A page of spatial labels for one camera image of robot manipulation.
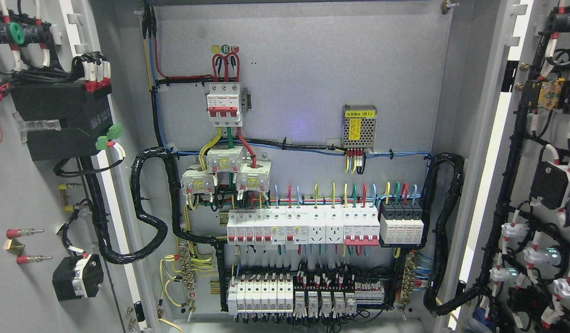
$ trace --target black spiral wrap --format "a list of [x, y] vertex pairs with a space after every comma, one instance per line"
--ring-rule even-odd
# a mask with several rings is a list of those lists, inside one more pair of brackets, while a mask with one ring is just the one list
[[[92, 164], [92, 159], [90, 156], [87, 157], [80, 157], [80, 163], [82, 169], [84, 170], [92, 170], [94, 169], [94, 165]], [[133, 175], [135, 173], [139, 173], [143, 166], [143, 163], [137, 163], [133, 165], [133, 169], [131, 171], [131, 193], [133, 193], [133, 203], [135, 203], [135, 191], [133, 190]], [[110, 234], [108, 232], [108, 219], [106, 218], [106, 211], [105, 211], [105, 203], [104, 199], [102, 198], [102, 191], [100, 189], [98, 177], [94, 173], [87, 173], [86, 174], [86, 183], [88, 186], [88, 190], [90, 191], [90, 196], [92, 197], [93, 207], [92, 207], [92, 223], [94, 224], [94, 230], [96, 232], [96, 236], [98, 238], [98, 246], [99, 251], [102, 257], [112, 264], [130, 264], [137, 260], [143, 259], [153, 253], [160, 244], [166, 238], [168, 234], [168, 227], [165, 225], [163, 221], [154, 217], [145, 211], [143, 211], [143, 207], [141, 206], [141, 198], [139, 198], [139, 204], [135, 203], [135, 211], [137, 213], [137, 218], [140, 221], [147, 223], [150, 226], [153, 226], [158, 231], [156, 232], [154, 238], [149, 242], [149, 244], [145, 245], [142, 249], [135, 251], [133, 253], [117, 253], [112, 249], [112, 245], [110, 243]], [[135, 182], [137, 186], [137, 193], [139, 193], [139, 179], [137, 177], [137, 181]]]

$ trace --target black wire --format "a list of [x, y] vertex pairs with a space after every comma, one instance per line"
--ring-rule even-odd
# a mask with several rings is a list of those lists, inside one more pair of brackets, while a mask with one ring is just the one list
[[542, 137], [546, 133], [546, 130], [548, 129], [548, 126], [550, 124], [550, 120], [552, 119], [553, 113], [554, 110], [552, 109], [548, 112], [548, 117], [546, 118], [545, 126], [543, 127], [542, 131], [538, 135], [536, 135], [537, 137]]
[[113, 164], [111, 164], [105, 168], [101, 168], [101, 169], [80, 170], [80, 171], [64, 171], [63, 167], [69, 162], [69, 158], [65, 158], [65, 159], [59, 161], [57, 164], [55, 164], [55, 167], [53, 168], [53, 172], [55, 173], [55, 175], [57, 175], [59, 177], [63, 177], [63, 178], [74, 178], [74, 177], [81, 177], [84, 175], [93, 175], [93, 174], [101, 173], [101, 172], [110, 170], [114, 167], [117, 167], [118, 165], [120, 165], [123, 162], [123, 160], [124, 159], [117, 160]]

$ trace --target gray metal panel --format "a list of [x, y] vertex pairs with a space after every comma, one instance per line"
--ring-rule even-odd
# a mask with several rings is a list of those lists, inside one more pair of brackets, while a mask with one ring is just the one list
[[[65, 34], [59, 2], [43, 0], [40, 3], [44, 21], [57, 24]], [[15, 1], [9, 0], [8, 4], [10, 8], [16, 8]], [[34, 13], [32, 2], [26, 1], [22, 5], [25, 12]], [[59, 59], [69, 69], [71, 52], [64, 45], [65, 42], [59, 47]], [[30, 46], [29, 50], [35, 56], [36, 51], [40, 54], [38, 45]], [[0, 46], [0, 58], [3, 59], [3, 68], [10, 68], [12, 55], [9, 47]], [[33, 59], [37, 63], [42, 58], [38, 55]], [[68, 254], [55, 232], [69, 217], [69, 213], [63, 211], [57, 185], [78, 179], [55, 177], [52, 172], [54, 161], [32, 162], [26, 145], [20, 142], [13, 112], [14, 104], [7, 97], [0, 103], [0, 122], [5, 134], [0, 145], [0, 332], [120, 332], [120, 322], [106, 275], [95, 298], [57, 301], [52, 273]], [[71, 169], [73, 164], [71, 162], [68, 168]], [[84, 198], [81, 188], [71, 189], [68, 194], [72, 203]], [[10, 228], [44, 229], [42, 234], [20, 238], [19, 241], [26, 245], [25, 254], [52, 255], [54, 259], [17, 265], [16, 255], [4, 250], [6, 230]], [[84, 213], [69, 230], [69, 238], [75, 246], [97, 253], [93, 234], [91, 217]], [[114, 265], [109, 267], [115, 291], [120, 295], [128, 293], [122, 268]], [[123, 314], [123, 317], [127, 322], [128, 316]]]

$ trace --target yellow wire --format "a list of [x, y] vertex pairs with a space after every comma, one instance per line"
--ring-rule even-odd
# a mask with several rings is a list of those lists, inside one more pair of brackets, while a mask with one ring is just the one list
[[[443, 302], [437, 297], [435, 298], [435, 301], [437, 302], [437, 305], [443, 304]], [[462, 324], [458, 321], [458, 318], [456, 317], [456, 315], [452, 314], [452, 312], [450, 312], [449, 315], [452, 316], [452, 318], [454, 318], [454, 320], [456, 321], [456, 324], [458, 324], [458, 331], [460, 331], [460, 333], [464, 333], [464, 330], [462, 329]]]
[[198, 154], [198, 160], [201, 163], [201, 167], [203, 170], [207, 169], [205, 167], [205, 153], [207, 152], [207, 150], [211, 149], [213, 146], [215, 146], [215, 144], [221, 139], [221, 135], [223, 134], [221, 127], [217, 128], [217, 135], [215, 135], [215, 137], [213, 139], [211, 139], [211, 141], [209, 141], [208, 144], [204, 145], [203, 148], [201, 149], [201, 151]]
[[336, 183], [332, 183], [332, 208], [334, 208], [334, 204], [336, 201]]
[[345, 201], [345, 208], [348, 207], [348, 202], [347, 202], [347, 184], [345, 183], [345, 196], [344, 196], [344, 201]]
[[154, 81], [151, 78], [151, 70], [149, 67], [149, 46], [147, 45], [147, 41], [143, 39], [143, 53], [145, 53], [145, 68], [147, 69], [147, 82], [149, 83], [149, 87], [154, 86]]
[[389, 198], [390, 198], [390, 182], [386, 184], [386, 204], [388, 204]]
[[171, 322], [171, 321], [167, 321], [167, 320], [165, 320], [164, 318], [159, 318], [158, 320], [161, 321], [161, 322], [165, 322], [166, 324], [168, 324], [168, 325], [174, 327], [175, 329], [177, 329], [177, 330], [179, 331], [179, 333], [184, 333], [184, 331], [180, 328], [179, 325], [176, 325], [175, 323], [173, 323], [173, 322]]
[[357, 170], [357, 156], [353, 156], [353, 170], [351, 170], [351, 175], [355, 173], [355, 170]]

